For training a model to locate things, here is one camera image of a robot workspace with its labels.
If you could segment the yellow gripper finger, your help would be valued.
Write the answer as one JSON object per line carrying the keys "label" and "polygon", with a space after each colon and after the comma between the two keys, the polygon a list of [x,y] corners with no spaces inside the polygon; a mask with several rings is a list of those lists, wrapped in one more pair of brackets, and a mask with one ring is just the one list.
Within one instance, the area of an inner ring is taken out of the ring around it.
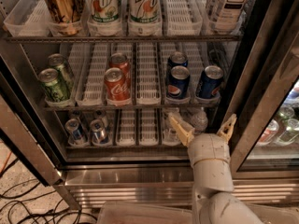
{"label": "yellow gripper finger", "polygon": [[233,135],[236,120],[237,120],[236,114],[233,114],[221,125],[221,127],[217,131],[217,136],[219,136],[220,138],[228,142]]}
{"label": "yellow gripper finger", "polygon": [[178,113],[170,113],[168,119],[172,128],[177,132],[182,145],[187,147],[194,138],[193,126],[186,122]]}

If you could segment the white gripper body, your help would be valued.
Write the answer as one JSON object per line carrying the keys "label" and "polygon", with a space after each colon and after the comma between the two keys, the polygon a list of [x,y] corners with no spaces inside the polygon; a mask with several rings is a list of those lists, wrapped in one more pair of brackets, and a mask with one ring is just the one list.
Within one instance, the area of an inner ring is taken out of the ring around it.
{"label": "white gripper body", "polygon": [[188,146],[191,166],[199,161],[220,160],[230,163],[229,146],[226,140],[214,133],[201,133]]}

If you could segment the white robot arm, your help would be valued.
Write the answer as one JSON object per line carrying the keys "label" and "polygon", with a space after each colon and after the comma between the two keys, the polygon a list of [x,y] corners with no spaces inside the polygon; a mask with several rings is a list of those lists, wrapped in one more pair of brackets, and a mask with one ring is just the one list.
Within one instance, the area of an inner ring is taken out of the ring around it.
{"label": "white robot arm", "polygon": [[168,120],[187,148],[193,172],[192,224],[263,224],[233,192],[228,142],[234,132],[236,114],[216,133],[193,134],[193,127],[176,113]]}

